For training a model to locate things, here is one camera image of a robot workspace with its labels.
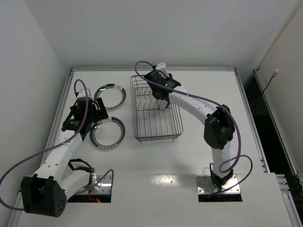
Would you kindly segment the white plate with blue rim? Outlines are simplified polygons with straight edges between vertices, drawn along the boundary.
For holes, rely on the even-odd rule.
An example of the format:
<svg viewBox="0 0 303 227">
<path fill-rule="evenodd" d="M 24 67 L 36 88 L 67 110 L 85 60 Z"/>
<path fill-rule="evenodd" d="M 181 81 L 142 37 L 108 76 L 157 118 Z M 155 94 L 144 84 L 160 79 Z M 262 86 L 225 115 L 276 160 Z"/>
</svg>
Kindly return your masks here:
<svg viewBox="0 0 303 227">
<path fill-rule="evenodd" d="M 158 102 L 158 108 L 162 111 L 167 109 L 170 105 L 170 102 L 168 102 L 166 100 L 158 100 L 157 102 Z"/>
</svg>

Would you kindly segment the green red rimmed plate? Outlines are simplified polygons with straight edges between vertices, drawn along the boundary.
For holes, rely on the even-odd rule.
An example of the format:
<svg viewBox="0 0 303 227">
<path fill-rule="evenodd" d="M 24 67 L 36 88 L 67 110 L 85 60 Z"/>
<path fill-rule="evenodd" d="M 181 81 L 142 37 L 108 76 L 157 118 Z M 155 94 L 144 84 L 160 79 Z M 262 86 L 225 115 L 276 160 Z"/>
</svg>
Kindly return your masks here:
<svg viewBox="0 0 303 227">
<path fill-rule="evenodd" d="M 91 144 L 100 151 L 109 151 L 118 147 L 125 138 L 125 125 L 113 116 L 92 125 L 89 138 Z"/>
<path fill-rule="evenodd" d="M 112 111 L 123 105 L 126 100 L 126 90 L 118 84 L 104 84 L 94 94 L 95 101 L 99 98 L 102 99 L 106 110 Z"/>
</svg>

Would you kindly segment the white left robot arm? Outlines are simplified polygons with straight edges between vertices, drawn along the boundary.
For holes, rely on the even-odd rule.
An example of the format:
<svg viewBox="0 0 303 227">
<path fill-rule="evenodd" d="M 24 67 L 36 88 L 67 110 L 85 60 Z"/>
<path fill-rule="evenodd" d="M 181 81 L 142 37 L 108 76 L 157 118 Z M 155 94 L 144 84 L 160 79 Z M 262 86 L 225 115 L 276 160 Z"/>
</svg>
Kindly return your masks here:
<svg viewBox="0 0 303 227">
<path fill-rule="evenodd" d="M 103 100 L 79 96 L 63 122 L 58 147 L 53 149 L 32 176 L 22 179 L 20 189 L 24 211 L 30 214 L 59 217 L 68 199 L 79 189 L 93 186 L 95 169 L 78 166 L 63 178 L 66 167 L 92 124 L 108 118 Z"/>
</svg>

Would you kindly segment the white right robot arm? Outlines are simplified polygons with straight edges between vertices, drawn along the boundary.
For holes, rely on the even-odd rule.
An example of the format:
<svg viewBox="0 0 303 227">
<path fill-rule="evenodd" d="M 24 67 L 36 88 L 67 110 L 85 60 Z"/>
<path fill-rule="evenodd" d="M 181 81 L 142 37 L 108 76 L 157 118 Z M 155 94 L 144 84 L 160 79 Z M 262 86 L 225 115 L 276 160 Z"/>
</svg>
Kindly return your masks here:
<svg viewBox="0 0 303 227">
<path fill-rule="evenodd" d="M 203 137 L 212 149 L 212 182 L 221 190 L 233 175 L 230 147 L 235 126 L 231 118 L 225 111 L 207 101 L 191 97 L 181 83 L 171 77 L 163 77 L 157 70 L 146 74 L 144 79 L 156 99 L 181 107 L 204 125 Z"/>
</svg>

